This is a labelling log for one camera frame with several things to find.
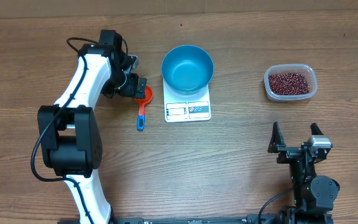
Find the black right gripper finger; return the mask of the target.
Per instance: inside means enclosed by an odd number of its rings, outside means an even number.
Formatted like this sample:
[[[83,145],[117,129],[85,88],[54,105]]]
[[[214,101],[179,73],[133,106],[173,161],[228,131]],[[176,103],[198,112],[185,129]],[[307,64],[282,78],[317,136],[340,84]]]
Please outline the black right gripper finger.
[[[310,129],[311,129],[312,135],[323,135],[322,131],[320,130],[320,128],[318,127],[318,125],[316,123],[312,123],[310,125]]]
[[[270,139],[270,143],[268,145],[267,152],[269,153],[279,153],[284,151],[286,147],[282,132],[279,128],[278,122],[273,123],[272,128],[272,137]]]

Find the red measuring scoop blue handle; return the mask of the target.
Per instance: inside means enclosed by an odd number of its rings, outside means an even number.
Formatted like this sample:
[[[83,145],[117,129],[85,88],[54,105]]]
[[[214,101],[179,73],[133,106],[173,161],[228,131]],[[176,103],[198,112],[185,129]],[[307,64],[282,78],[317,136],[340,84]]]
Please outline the red measuring scoop blue handle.
[[[145,98],[143,99],[135,99],[139,104],[139,111],[137,117],[137,130],[143,131],[145,127],[145,107],[152,101],[153,99],[153,91],[150,86],[145,87]]]

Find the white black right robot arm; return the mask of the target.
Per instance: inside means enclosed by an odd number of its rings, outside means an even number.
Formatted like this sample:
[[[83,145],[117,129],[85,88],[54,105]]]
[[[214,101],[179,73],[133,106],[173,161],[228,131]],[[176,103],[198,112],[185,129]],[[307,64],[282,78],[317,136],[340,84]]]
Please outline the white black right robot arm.
[[[316,123],[310,125],[311,136],[298,147],[285,144],[277,122],[273,123],[272,137],[268,145],[269,153],[277,153],[277,163],[288,164],[292,187],[273,198],[294,194],[294,206],[287,207],[271,223],[332,223],[334,201],[340,185],[325,175],[317,175],[314,165],[325,160],[333,148],[332,142],[319,129]]]

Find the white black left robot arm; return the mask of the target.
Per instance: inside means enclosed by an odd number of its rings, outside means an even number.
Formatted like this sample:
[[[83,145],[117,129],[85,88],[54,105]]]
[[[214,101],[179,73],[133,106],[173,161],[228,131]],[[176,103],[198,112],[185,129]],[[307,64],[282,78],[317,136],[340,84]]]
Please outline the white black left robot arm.
[[[83,39],[76,49],[78,67],[65,92],[37,113],[39,138],[30,159],[33,175],[42,182],[64,182],[80,213],[77,223],[115,223],[99,178],[103,144],[94,115],[101,95],[135,99],[138,130],[144,129],[145,106],[152,100],[146,78],[133,71],[139,61],[128,53],[115,30],[102,30],[99,40]]]

